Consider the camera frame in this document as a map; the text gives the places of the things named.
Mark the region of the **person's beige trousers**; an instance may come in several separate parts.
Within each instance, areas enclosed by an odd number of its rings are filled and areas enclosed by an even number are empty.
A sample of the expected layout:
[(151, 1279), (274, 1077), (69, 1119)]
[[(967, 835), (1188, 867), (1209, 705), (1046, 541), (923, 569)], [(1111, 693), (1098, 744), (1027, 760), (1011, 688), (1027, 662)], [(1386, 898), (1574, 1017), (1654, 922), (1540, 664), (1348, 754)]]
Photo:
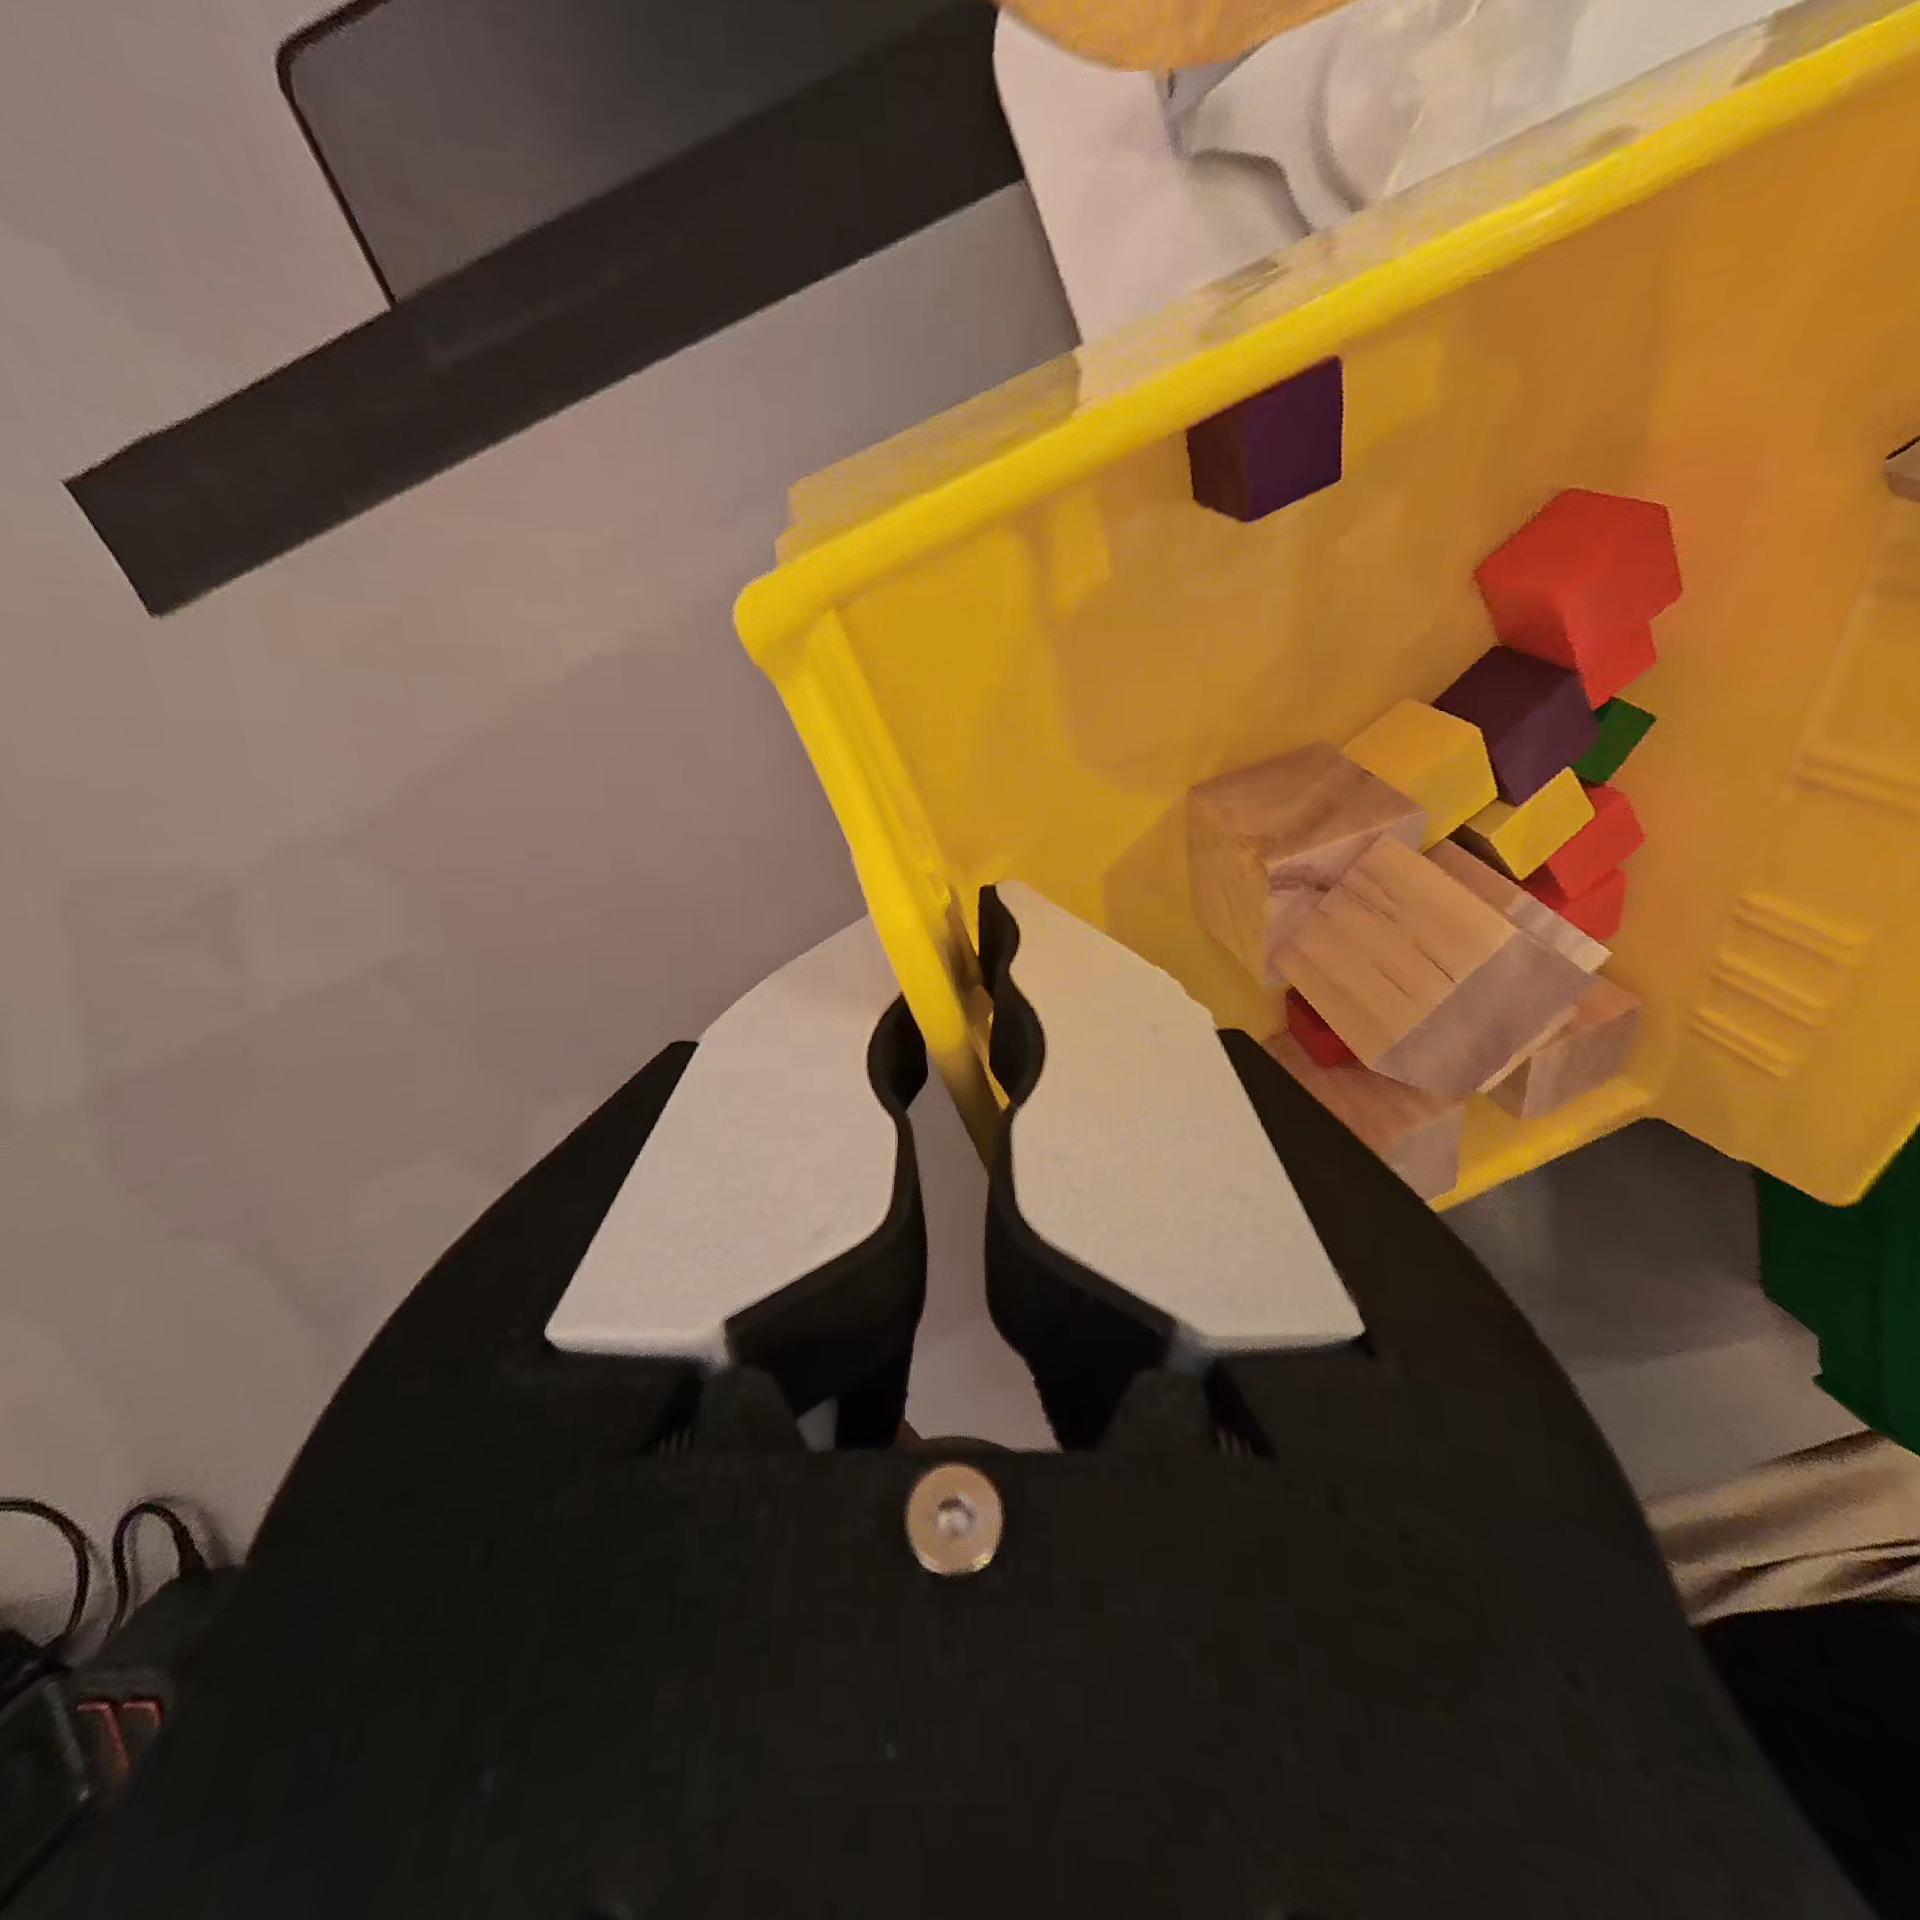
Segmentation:
[(1918, 1603), (1918, 1459), (1860, 1431), (1646, 1504), (1686, 1618)]

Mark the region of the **dark grey table mat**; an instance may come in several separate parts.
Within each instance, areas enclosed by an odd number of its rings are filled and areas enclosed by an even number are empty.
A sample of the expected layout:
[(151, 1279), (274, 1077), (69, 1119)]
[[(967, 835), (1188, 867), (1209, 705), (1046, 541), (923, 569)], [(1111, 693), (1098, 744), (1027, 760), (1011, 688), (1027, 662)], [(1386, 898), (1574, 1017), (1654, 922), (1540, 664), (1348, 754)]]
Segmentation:
[(67, 481), (148, 617), (1019, 179), (990, 5), (338, 5), (276, 83), (380, 313)]

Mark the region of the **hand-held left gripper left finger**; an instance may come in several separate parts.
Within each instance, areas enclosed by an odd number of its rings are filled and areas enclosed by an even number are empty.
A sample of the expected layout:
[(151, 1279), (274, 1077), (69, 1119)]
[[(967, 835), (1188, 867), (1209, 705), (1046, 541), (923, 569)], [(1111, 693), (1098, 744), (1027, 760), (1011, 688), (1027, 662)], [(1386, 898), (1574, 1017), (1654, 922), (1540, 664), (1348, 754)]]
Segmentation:
[(694, 1043), (550, 1312), (559, 1353), (757, 1370), (836, 1445), (894, 1445), (927, 1297), (909, 1110), (927, 1058), (868, 920)]

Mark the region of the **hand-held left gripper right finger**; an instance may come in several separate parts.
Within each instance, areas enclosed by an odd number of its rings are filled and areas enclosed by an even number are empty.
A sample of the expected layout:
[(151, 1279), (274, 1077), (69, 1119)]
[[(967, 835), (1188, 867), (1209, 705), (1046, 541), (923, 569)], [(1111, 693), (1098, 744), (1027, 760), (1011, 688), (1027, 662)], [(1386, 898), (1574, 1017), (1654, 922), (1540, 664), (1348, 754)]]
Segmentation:
[(1347, 1353), (1359, 1310), (1211, 1011), (1025, 881), (978, 896), (1003, 1094), (988, 1302), (1062, 1449), (1140, 1376)]

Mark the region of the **person's dark upper clothing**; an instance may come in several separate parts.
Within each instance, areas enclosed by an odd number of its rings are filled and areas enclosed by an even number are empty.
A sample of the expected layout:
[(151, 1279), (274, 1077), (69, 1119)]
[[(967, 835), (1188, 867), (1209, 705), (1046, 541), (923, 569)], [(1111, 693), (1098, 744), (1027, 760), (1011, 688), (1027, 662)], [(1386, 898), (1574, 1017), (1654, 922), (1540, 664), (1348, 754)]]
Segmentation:
[(1918, 1606), (1726, 1616), (1698, 1637), (1766, 1763), (1866, 1904), (1918, 1917)]

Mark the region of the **black device with red stripes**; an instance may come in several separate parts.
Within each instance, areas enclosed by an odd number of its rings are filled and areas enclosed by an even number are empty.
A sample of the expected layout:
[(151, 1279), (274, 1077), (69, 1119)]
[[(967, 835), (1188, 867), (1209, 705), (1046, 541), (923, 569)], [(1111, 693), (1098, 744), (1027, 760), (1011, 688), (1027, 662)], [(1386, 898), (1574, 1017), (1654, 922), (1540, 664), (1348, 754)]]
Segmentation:
[(177, 1709), (158, 1667), (89, 1667), (54, 1678), (54, 1723), (81, 1763), (83, 1805), (124, 1793)]

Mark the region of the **wooden display board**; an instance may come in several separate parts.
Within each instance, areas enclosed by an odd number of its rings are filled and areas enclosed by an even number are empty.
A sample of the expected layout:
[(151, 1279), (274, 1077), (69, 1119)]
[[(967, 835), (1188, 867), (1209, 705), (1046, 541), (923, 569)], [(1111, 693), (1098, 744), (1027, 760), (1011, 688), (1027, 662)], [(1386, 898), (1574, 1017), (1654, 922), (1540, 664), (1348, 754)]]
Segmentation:
[(1342, 2), (996, 2), (1052, 47), (1126, 73), (1246, 58)]

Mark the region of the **pile of wooden cubes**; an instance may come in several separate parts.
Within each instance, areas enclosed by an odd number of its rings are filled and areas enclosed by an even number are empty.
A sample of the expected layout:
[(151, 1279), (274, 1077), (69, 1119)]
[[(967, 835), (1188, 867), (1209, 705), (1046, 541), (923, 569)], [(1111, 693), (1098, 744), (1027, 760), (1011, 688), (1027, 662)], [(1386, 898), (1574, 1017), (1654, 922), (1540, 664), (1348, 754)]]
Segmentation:
[(1266, 1050), (1419, 1195), (1468, 1110), (1548, 1121), (1613, 1085), (1613, 974), (1646, 827), (1627, 691), (1684, 591), (1671, 511), (1566, 488), (1475, 569), (1493, 646), (1428, 703), (1194, 787), (1191, 910), (1279, 1002)]

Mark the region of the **yellow plastic box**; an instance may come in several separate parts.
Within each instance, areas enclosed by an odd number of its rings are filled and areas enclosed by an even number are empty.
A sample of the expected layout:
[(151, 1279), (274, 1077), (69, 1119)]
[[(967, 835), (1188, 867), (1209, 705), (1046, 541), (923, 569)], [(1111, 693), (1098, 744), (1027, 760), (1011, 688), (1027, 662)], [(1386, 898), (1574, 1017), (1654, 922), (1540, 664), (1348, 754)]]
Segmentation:
[(1426, 699), (1566, 489), (1671, 518), (1625, 698), (1633, 1063), (1470, 1115), (1450, 1203), (1633, 1119), (1846, 1206), (1915, 1133), (1918, 8), (1802, 5), (797, 483), (735, 601), (973, 1139), (975, 895), (1270, 1026), (1183, 795)]

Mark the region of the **white board stand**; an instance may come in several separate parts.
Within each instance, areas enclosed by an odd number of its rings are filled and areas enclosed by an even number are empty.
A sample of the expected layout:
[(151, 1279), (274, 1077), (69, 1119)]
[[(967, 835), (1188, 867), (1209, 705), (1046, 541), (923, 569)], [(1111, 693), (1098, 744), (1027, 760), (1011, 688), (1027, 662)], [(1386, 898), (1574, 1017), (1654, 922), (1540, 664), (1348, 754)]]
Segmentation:
[(1001, 14), (994, 78), (1087, 345), (1779, 11), (1347, 5), (1166, 73), (1083, 59)]

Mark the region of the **green plastic box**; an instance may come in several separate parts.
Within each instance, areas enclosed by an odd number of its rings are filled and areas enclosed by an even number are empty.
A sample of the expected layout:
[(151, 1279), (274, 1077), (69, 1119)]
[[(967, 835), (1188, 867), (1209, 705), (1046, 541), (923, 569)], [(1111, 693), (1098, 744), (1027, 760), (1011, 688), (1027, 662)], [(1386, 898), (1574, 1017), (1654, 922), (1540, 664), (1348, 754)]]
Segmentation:
[(1759, 1173), (1759, 1281), (1815, 1341), (1815, 1383), (1918, 1451), (1918, 1139), (1850, 1207)]

